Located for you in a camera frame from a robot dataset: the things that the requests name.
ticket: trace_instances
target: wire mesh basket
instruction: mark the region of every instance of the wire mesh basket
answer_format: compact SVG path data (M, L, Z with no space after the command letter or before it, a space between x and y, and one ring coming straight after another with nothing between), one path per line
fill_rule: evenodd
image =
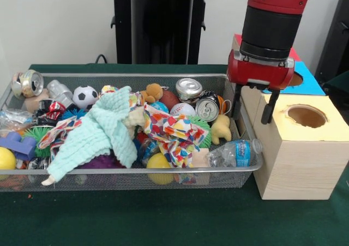
M183 77L194 77L204 89L214 91L224 99L233 99L233 85L225 74L74 74L74 73L43 73L45 86L51 80L58 80L71 90L78 86L90 85L101 89L104 85L116 87L130 86L133 91L140 91L150 83L158 83L169 87L175 92L177 80ZM14 97L10 87L0 100L2 109L9 107L23 108L23 101ZM231 131L234 140L255 138L251 123L244 106L241 110L245 132L238 134L235 121L231 120ZM77 190L142 190L142 189L197 189L197 188L241 188L253 171L258 170L263 163L262 155L250 162L249 167L224 168L190 168L190 169L144 169L135 163L132 169L76 169L67 174L61 181L45 187L41 182L47 179L46 170L0 170L0 192L3 191L77 191ZM191 175L195 182L179 184L173 181L166 185L154 183L156 179L176 179L178 175Z

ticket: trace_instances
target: blue box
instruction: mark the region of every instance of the blue box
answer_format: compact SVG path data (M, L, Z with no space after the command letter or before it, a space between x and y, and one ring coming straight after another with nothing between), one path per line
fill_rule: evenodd
M299 86L288 86L281 94L326 95L304 62L295 62L294 71L302 76L303 83Z

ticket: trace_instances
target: brown ball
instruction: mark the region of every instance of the brown ball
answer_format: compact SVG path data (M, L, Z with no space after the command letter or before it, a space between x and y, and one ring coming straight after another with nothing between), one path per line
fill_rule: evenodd
M176 104L180 103L178 97L170 91L164 91L163 97L160 99L160 102L165 104L169 110L171 110Z

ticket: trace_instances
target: white wall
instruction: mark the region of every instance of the white wall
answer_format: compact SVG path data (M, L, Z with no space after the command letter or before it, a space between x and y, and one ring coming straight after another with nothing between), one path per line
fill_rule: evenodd
M313 72L337 1L309 0L305 10L295 48ZM226 63L247 0L206 2L199 61ZM113 0L0 0L0 75L8 78L31 63L90 63L100 53L115 62L113 15Z

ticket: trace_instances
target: black cable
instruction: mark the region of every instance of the black cable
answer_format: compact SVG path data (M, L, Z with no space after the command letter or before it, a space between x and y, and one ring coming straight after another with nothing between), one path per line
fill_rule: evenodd
M107 58L103 54L98 55L95 63L98 63L101 58L103 58L104 63L108 63Z

